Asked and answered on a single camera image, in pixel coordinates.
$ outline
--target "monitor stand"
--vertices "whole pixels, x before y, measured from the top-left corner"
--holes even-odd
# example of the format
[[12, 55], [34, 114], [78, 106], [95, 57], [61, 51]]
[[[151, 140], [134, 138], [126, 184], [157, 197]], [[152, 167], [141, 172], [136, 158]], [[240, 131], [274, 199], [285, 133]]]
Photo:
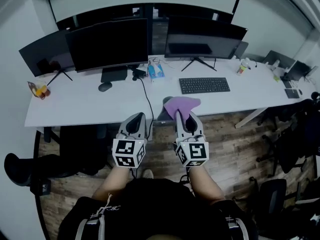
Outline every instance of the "monitor stand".
[[126, 80], [127, 75], [127, 66], [106, 67], [102, 70], [101, 83]]
[[59, 69], [59, 71], [56, 73], [56, 75], [54, 76], [54, 78], [52, 78], [51, 81], [50, 81], [46, 86], [50, 85], [51, 82], [52, 82], [53, 80], [55, 80], [55, 79], [57, 78], [57, 76], [59, 76], [61, 73], [64, 73], [67, 78], [69, 78], [71, 81], [73, 81], [73, 80], [70, 78], [70, 76], [68, 76], [68, 75], [66, 74], [65, 69]]
[[281, 76], [280, 79], [283, 82], [285, 88], [287, 88], [287, 89], [291, 89], [292, 88], [289, 80], [285, 79], [283, 76]]
[[189, 65], [190, 65], [192, 62], [194, 62], [194, 61], [200, 62], [201, 64], [208, 66], [210, 69], [213, 69], [214, 71], [217, 71], [214, 66], [210, 66], [209, 64], [205, 63], [202, 59], [200, 59], [200, 58], [193, 58], [193, 59], [191, 60], [191, 62], [190, 62], [188, 65], [186, 65], [186, 66], [184, 67], [184, 69], [181, 70], [181, 72], [184, 71], [187, 67], [189, 67]]

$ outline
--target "black shirt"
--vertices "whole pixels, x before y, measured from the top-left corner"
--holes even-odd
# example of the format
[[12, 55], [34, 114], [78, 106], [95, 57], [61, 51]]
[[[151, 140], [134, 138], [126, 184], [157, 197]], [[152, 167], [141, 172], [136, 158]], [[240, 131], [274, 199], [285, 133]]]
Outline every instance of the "black shirt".
[[[81, 221], [101, 211], [108, 240], [145, 240], [154, 235], [231, 240], [226, 217], [242, 217], [245, 224], [253, 224], [233, 201], [209, 206], [180, 183], [142, 178], [129, 182], [120, 198], [112, 196], [107, 207], [105, 202], [81, 197], [61, 223], [58, 240], [75, 239]], [[97, 229], [84, 230], [81, 240], [86, 237], [98, 239]]]

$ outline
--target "bottle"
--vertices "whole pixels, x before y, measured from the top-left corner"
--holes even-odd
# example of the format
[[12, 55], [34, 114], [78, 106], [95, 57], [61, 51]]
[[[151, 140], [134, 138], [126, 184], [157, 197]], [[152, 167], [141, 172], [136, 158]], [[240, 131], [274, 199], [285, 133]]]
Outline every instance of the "bottle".
[[238, 70], [236, 71], [236, 74], [238, 76], [241, 76], [245, 72], [246, 68], [249, 67], [249, 61], [250, 61], [249, 58], [245, 58], [241, 61], [241, 64], [240, 64]]
[[273, 65], [270, 67], [271, 71], [275, 71], [277, 69], [277, 67], [279, 67], [280, 64], [280, 60], [276, 60]]
[[41, 99], [43, 100], [46, 96], [42, 93], [42, 91], [40, 89], [36, 90], [35, 94]]
[[47, 97], [47, 96], [49, 96], [50, 95], [50, 90], [48, 89], [48, 87], [46, 86], [46, 85], [44, 85], [44, 86], [42, 86], [41, 88], [40, 88], [40, 90], [41, 90], [41, 92]]

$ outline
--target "sneaker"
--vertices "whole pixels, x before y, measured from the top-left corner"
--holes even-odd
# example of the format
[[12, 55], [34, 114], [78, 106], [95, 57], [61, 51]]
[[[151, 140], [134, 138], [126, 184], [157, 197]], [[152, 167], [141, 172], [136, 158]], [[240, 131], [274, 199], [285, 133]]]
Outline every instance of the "sneaker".
[[145, 169], [142, 173], [142, 178], [144, 179], [153, 179], [154, 173], [150, 169]]

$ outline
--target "cable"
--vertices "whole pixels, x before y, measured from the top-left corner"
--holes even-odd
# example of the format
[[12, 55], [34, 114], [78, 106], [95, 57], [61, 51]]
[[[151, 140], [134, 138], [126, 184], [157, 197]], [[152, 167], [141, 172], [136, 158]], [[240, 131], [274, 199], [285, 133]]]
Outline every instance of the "cable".
[[159, 59], [158, 57], [150, 57], [150, 58], [148, 59], [148, 61], [149, 61], [148, 66], [151, 65], [150, 61], [153, 61], [155, 64], [167, 64], [170, 68], [172, 68], [172, 69], [174, 69], [174, 70], [175, 70], [176, 68], [179, 68], [179, 67], [185, 62], [184, 60], [182, 60], [182, 62], [180, 63], [179, 66], [173, 67], [173, 66], [170, 66], [170, 63], [177, 62], [176, 60], [174, 60], [174, 61], [165, 61], [165, 60]]
[[49, 6], [50, 6], [50, 9], [51, 9], [51, 12], [52, 12], [52, 16], [53, 16], [54, 22], [55, 22], [55, 24], [57, 25], [57, 19], [56, 19], [54, 10], [52, 9], [51, 1], [48, 0], [48, 3], [49, 3]]
[[304, 81], [307, 83], [312, 83], [314, 86], [316, 85], [316, 80], [314, 80], [313, 78], [309, 77], [307, 78], [307, 76], [304, 77]]
[[181, 176], [179, 183], [181, 183], [183, 185], [190, 184], [189, 170], [190, 170], [190, 167], [185, 168], [186, 174]]
[[148, 96], [147, 96], [145, 84], [144, 84], [144, 82], [142, 81], [142, 79], [141, 79], [139, 76], [137, 76], [137, 78], [140, 79], [140, 81], [141, 81], [141, 83], [142, 83], [142, 85], [143, 85], [144, 94], [145, 94], [146, 100], [147, 100], [148, 103], [149, 103], [149, 106], [150, 106], [150, 109], [151, 109], [151, 113], [152, 113], [152, 120], [151, 120], [150, 127], [149, 127], [149, 134], [148, 134], [148, 137], [146, 138], [147, 140], [149, 140], [150, 133], [151, 133], [152, 123], [154, 122], [154, 119], [155, 119], [155, 118], [154, 118], [154, 112], [153, 112], [153, 110], [152, 110], [150, 100], [148, 99]]
[[133, 177], [134, 179], [136, 179], [137, 177], [134, 175], [134, 170], [132, 170], [132, 168], [130, 168], [130, 171], [131, 171], [132, 177]]
[[252, 61], [254, 61], [255, 62], [255, 68], [257, 68], [258, 67], [258, 63], [257, 63], [257, 61], [254, 59], [254, 58], [251, 58], [250, 60], [252, 60]]

